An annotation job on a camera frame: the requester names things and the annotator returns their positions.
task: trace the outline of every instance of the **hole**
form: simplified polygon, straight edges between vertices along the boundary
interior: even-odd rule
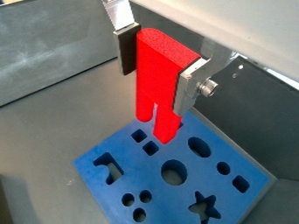
[[[243,177],[237,176],[233,180],[233,185],[238,188],[238,190],[245,193],[249,188],[250,188],[250,184],[249,182],[243,179]]]
[[[153,156],[159,151],[159,147],[153,141],[145,145],[143,149],[149,156]]]
[[[125,196],[123,196],[123,205],[126,207],[131,207],[134,204],[135,204],[135,196],[131,194],[131,193],[127,193]]]
[[[95,161],[94,165],[106,165],[109,168],[107,184],[113,185],[118,179],[125,175],[117,160],[113,158],[111,154],[107,152]]]
[[[139,198],[145,203],[149,203],[153,200],[153,194],[145,190],[141,192]]]
[[[146,210],[142,207],[134,211],[134,219],[137,222],[143,222],[146,220]]]
[[[178,160],[169,160],[162,169],[163,180],[171,186],[179,186],[187,179],[187,169]]]
[[[207,158],[211,155],[211,147],[197,136],[190,138],[189,145],[198,156]]]
[[[190,206],[190,211],[201,216],[201,223],[209,224],[210,218],[221,219],[221,213],[215,208],[217,196],[205,198],[199,192],[195,192],[197,202]]]
[[[230,165],[225,162],[218,163],[218,171],[222,175],[230,174]]]
[[[201,216],[201,222],[209,221],[210,216],[206,214],[207,202],[199,202],[190,206],[190,211]]]
[[[138,143],[142,143],[145,139],[147,138],[147,134],[139,129],[131,137],[135,139]]]

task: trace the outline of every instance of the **gray wall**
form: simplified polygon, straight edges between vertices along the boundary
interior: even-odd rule
[[[0,7],[0,105],[117,56],[98,0],[33,0]]]

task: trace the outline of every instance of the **square hole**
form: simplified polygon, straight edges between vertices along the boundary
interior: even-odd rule
[[[145,145],[143,149],[149,156],[153,156],[159,151],[159,147],[153,141]]]
[[[142,143],[146,138],[147,138],[147,134],[139,129],[133,135],[131,137],[135,139],[135,141],[138,143]]]
[[[238,190],[245,193],[249,188],[250,188],[250,184],[249,182],[243,179],[242,176],[237,176],[233,180],[233,185],[238,188]]]

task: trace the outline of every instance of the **metal panel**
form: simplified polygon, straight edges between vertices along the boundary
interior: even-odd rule
[[[133,0],[299,81],[299,2]]]
[[[299,180],[298,90],[242,58],[213,79],[195,108],[278,178]]]
[[[0,105],[117,57],[103,4],[39,0],[0,8]]]

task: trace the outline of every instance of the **gray floor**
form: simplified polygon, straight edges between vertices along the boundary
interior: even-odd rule
[[[0,174],[15,224],[109,223],[73,160],[135,117],[135,76],[111,61],[0,108]],[[245,223],[298,223],[280,180]]]

